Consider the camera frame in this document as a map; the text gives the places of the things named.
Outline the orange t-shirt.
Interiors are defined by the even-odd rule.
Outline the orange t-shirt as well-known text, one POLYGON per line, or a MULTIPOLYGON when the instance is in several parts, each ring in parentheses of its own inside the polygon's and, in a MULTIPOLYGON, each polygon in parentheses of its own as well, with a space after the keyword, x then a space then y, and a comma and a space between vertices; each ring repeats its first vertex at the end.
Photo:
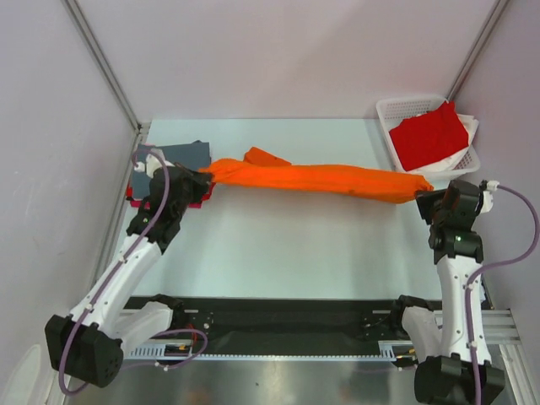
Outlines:
POLYGON ((200 171, 214 183, 299 192, 328 192, 384 203, 407 203, 434 187, 421 175, 352 165, 293 165, 252 147, 242 160, 223 158, 200 171))

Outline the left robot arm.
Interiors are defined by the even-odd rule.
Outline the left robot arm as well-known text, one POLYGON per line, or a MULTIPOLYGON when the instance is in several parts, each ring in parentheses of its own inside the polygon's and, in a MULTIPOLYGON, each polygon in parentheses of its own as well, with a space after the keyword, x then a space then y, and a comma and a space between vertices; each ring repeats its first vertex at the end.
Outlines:
POLYGON ((179 164, 159 166, 148 176, 149 193, 127 226, 116 259, 68 315, 54 315, 46 323, 51 367, 61 377, 105 387, 125 355, 150 338, 195 335, 182 301, 167 295, 157 294, 130 316, 121 315, 143 276, 180 232, 187 208, 201 203, 212 187, 209 173, 179 164))

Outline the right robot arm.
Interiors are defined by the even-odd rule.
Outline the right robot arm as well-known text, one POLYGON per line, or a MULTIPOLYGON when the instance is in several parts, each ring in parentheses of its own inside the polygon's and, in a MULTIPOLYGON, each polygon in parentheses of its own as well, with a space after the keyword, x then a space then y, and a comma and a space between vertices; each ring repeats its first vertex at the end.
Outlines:
POLYGON ((473 230, 477 216, 493 207, 498 185, 454 180, 445 190, 415 195, 429 226, 442 320, 436 320, 425 301, 402 296, 389 327, 413 344, 418 360, 414 395, 423 404, 491 404, 505 388, 505 374, 493 366, 484 336, 479 272, 483 241, 473 230))

